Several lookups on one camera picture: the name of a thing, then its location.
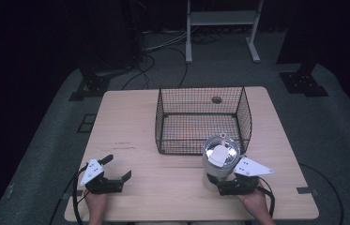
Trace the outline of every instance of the table top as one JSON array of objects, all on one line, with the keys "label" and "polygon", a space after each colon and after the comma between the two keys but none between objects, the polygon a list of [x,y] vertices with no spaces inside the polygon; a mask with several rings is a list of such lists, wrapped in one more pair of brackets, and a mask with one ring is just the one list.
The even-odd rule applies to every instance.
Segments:
[{"label": "table top", "polygon": [[[252,134],[247,156],[272,168],[262,175],[271,186],[276,205],[274,219],[314,219],[318,209],[312,195],[298,194],[307,187],[294,152],[264,87],[245,87],[251,108]],[[114,155],[104,166],[104,176],[119,179],[131,171],[122,193],[109,194],[107,221],[215,221],[253,217],[234,196],[221,196],[204,185],[202,156],[167,156],[155,143],[155,117],[159,90],[109,91],[82,160]],[[84,201],[82,220],[88,220]],[[72,199],[65,212],[76,221]]]}]

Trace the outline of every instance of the wire mesh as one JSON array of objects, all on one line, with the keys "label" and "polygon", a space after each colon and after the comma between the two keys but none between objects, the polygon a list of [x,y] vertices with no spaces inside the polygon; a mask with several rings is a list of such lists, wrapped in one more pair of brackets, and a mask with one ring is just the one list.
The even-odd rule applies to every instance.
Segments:
[{"label": "wire mesh", "polygon": [[160,89],[155,138],[166,155],[202,155],[205,141],[221,133],[245,153],[251,111],[244,87]]}]

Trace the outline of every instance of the black wire basket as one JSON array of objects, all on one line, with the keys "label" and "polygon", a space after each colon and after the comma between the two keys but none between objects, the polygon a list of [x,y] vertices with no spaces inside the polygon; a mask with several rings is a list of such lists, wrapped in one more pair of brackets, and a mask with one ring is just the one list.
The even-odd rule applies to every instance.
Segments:
[{"label": "black wire basket", "polygon": [[155,139],[165,155],[202,155],[205,141],[226,133],[247,151],[251,110],[244,87],[160,89]]}]

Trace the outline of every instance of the gray carpet floor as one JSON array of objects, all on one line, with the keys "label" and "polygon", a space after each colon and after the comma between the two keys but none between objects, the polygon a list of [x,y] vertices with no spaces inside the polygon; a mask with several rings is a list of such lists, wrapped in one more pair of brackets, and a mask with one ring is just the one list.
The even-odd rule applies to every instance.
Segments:
[{"label": "gray carpet floor", "polygon": [[[342,215],[343,224],[350,224],[350,98],[336,76],[320,65],[312,76],[324,86],[328,97],[289,94],[279,73],[296,71],[299,65],[276,65],[284,35],[257,34],[255,45],[261,57],[258,64],[251,60],[245,43],[247,34],[222,34],[218,41],[194,44],[193,63],[188,65],[182,87],[264,86],[297,160],[309,166],[301,165],[301,169],[309,187],[316,190],[314,199],[320,211],[314,220],[278,220],[277,224],[339,224]],[[152,47],[172,38],[150,34],[145,36],[145,43]],[[170,48],[184,52],[184,42]],[[178,87],[186,71],[183,55],[172,49],[148,55],[155,59],[154,66],[145,73],[148,83],[141,75],[125,89]],[[152,63],[151,58],[145,57],[140,68],[147,69]],[[121,90],[138,73],[134,69],[111,79],[108,89]],[[49,224],[52,216],[53,224],[73,224],[63,218],[68,201],[63,191],[80,167],[90,135],[78,132],[78,128],[86,114],[98,112],[101,102],[101,97],[68,101],[81,81],[80,71],[73,71],[54,98],[8,191],[2,196],[0,225]],[[339,193],[341,203],[335,193]]]}]

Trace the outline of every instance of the white metal stand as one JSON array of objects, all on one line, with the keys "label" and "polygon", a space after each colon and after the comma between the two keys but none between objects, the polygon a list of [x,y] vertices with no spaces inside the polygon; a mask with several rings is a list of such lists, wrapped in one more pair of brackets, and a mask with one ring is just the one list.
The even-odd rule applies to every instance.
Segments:
[{"label": "white metal stand", "polygon": [[191,27],[194,25],[243,25],[251,24],[251,36],[246,38],[253,62],[260,62],[260,57],[254,47],[253,41],[256,35],[257,25],[262,13],[264,0],[259,0],[256,10],[243,11],[203,11],[191,12],[190,0],[187,3],[187,40],[186,62],[192,63],[191,51]]}]

